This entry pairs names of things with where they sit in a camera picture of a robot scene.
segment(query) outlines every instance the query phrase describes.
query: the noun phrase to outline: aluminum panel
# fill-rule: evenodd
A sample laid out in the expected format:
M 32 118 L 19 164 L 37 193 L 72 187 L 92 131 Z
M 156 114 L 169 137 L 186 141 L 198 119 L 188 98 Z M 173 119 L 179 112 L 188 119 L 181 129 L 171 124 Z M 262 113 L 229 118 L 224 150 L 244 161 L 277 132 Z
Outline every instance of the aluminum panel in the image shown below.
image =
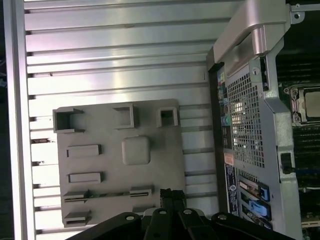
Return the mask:
M 238 2 L 202 2 L 35 12 L 25 15 L 25 30 L 228 19 L 238 6 Z
M 65 239 L 86 229 L 63 228 L 56 205 L 60 198 L 56 143 L 33 143 L 30 149 L 30 139 L 56 140 L 52 110 L 63 106 L 177 99 L 191 195 L 188 207 L 208 216 L 216 213 L 204 54 L 241 1 L 9 2 L 12 5 L 7 4 L 4 12 L 14 20 L 11 24 L 17 23 L 6 27 L 13 34 L 6 33 L 7 62 L 12 63 L 10 135 L 17 143 L 11 157 L 16 156 L 14 176 L 20 176 L 19 181 L 13 179 L 15 239 Z M 18 51 L 11 51 L 17 46 Z M 21 118 L 15 119 L 15 113 Z
M 26 51 L 38 52 L 187 41 L 213 42 L 226 26 L 226 22 L 218 22 L 37 33 L 25 37 Z
M 29 116 L 50 116 L 59 107 L 149 101 L 158 99 L 177 99 L 181 105 L 201 105 L 210 102 L 208 87 L 175 86 L 170 88 L 143 88 L 112 91 L 77 93 L 75 95 L 44 95 L 29 100 Z
M 41 233 L 36 236 L 36 240 L 65 240 L 80 233 L 81 231 L 69 231 L 69 232 L 55 232 L 55 233 Z
M 174 55 L 174 56 L 149 56 L 141 58 L 128 58 L 107 61 L 90 61 L 77 63 L 63 63 L 51 65 L 28 66 L 29 74 L 50 73 L 51 76 L 55 72 L 63 71 L 85 71 L 85 70 L 101 70 L 101 69 L 117 69 L 134 66 L 148 66 L 159 64 L 181 64 L 181 63 L 203 63 L 206 54 L 190 54 L 190 55 Z
M 186 200 L 186 205 L 188 208 L 202 210 L 207 217 L 219 212 L 217 196 L 190 198 Z
M 97 72 L 28 79 L 30 95 L 206 83 L 205 66 Z
M 43 64 L 59 64 L 83 61 L 101 61 L 112 59 L 140 58 L 152 56 L 172 56 L 188 54 L 205 54 L 212 42 L 176 43 L 165 45 L 123 46 L 117 48 L 71 49 L 54 52 L 34 52 L 27 56 L 29 66 Z

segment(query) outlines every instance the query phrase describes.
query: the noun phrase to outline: perforated metal grille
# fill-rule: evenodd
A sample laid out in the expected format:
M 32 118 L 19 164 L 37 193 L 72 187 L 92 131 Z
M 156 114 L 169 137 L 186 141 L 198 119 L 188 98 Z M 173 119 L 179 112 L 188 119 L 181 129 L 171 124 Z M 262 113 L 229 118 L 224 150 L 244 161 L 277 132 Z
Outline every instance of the perforated metal grille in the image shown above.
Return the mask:
M 250 173 L 247 173 L 246 171 L 238 170 L 238 172 L 239 172 L 240 176 L 242 176 L 242 177 L 244 177 L 246 179 L 249 179 L 252 182 L 256 182 L 257 183 L 259 181 L 258 177 L 256 177 L 255 175 L 252 175 Z
M 234 158 L 265 167 L 258 87 L 247 73 L 227 87 Z

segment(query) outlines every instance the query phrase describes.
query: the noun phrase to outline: metal screw head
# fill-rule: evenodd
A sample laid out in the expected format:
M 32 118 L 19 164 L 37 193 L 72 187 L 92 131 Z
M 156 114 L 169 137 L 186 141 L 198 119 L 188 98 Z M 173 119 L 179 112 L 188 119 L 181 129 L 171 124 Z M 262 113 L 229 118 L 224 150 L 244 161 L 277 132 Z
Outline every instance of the metal screw head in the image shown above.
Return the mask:
M 227 216 L 226 215 L 219 215 L 218 216 L 218 219 L 220 219 L 220 220 L 227 220 Z
M 192 211 L 190 209 L 186 209 L 183 211 L 184 214 L 192 214 Z

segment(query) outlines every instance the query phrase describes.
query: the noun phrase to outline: sticker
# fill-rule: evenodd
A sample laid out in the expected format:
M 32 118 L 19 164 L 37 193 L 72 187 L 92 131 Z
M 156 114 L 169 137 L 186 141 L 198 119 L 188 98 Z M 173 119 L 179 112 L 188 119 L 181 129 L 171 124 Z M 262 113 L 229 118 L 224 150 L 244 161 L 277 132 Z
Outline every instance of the sticker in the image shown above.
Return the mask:
M 223 84 L 225 81 L 226 81 L 225 72 L 222 72 L 222 73 L 220 74 L 220 82 Z
M 226 164 L 234 165 L 234 155 L 231 153 L 224 153 L 224 162 Z
M 238 203 L 238 190 L 237 190 L 237 176 L 236 169 L 229 165 L 224 164 L 225 170 L 225 183 L 227 189 L 227 206 L 228 212 L 232 215 L 239 216 L 239 203 Z

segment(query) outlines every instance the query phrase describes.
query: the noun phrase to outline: blue connector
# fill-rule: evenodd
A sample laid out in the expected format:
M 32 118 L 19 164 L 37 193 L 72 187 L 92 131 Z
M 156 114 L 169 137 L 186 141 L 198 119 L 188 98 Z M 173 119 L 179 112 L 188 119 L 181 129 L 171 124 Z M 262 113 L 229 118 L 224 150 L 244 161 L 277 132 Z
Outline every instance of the blue connector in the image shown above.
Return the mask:
M 255 214 L 258 214 L 262 217 L 269 217 L 267 207 L 262 205 L 260 202 L 250 200 L 249 207 L 250 207 L 249 210 L 254 212 Z
M 259 191 L 259 196 L 262 200 L 266 202 L 270 201 L 270 191 L 267 185 L 264 185 L 263 183 L 259 182 L 258 191 Z

